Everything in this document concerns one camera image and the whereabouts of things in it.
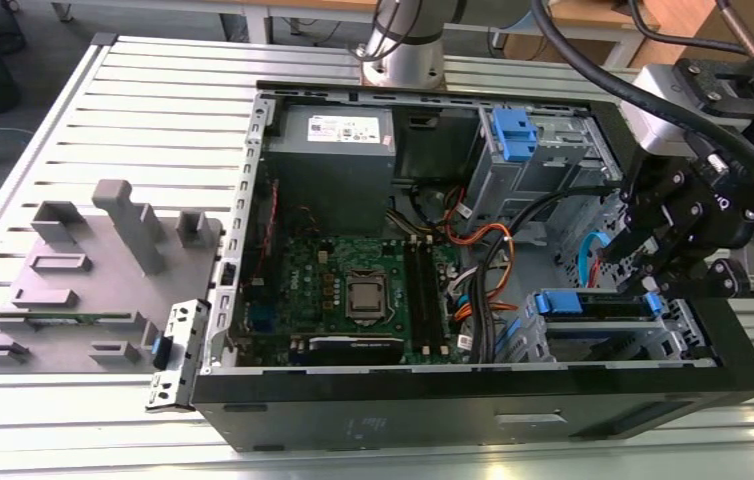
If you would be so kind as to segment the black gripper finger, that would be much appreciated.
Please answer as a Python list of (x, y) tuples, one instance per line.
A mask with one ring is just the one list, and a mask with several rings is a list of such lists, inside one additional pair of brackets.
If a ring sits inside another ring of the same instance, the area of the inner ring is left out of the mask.
[(640, 252), (633, 270), (618, 282), (618, 292), (656, 292), (670, 299), (754, 299), (754, 239), (745, 246), (729, 249), (726, 257), (710, 264), (702, 251), (685, 250), (674, 256), (669, 243), (662, 242), (652, 253)]
[(706, 189), (686, 168), (642, 171), (621, 198), (624, 227), (605, 248), (607, 263), (634, 256), (636, 264), (669, 264), (682, 253), (709, 210)]

